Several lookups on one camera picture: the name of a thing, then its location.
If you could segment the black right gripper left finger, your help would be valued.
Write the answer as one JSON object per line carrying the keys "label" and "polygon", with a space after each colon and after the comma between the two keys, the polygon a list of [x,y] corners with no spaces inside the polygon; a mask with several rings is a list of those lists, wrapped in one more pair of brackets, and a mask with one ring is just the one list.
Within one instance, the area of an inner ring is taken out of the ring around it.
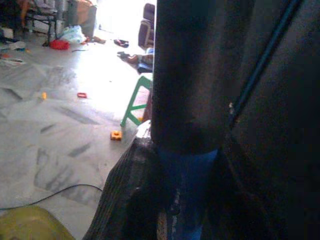
{"label": "black right gripper left finger", "polygon": [[166,182],[151,122],[138,126],[129,147],[109,172],[85,240],[167,240]]}

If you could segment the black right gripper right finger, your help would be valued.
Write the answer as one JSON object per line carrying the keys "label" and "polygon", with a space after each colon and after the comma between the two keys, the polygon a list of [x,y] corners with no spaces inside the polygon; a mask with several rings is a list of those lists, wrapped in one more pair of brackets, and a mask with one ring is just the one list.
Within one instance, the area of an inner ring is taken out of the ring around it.
{"label": "black right gripper right finger", "polygon": [[320,181],[313,164],[286,176],[257,168],[227,138],[209,173],[204,240],[317,240]]}

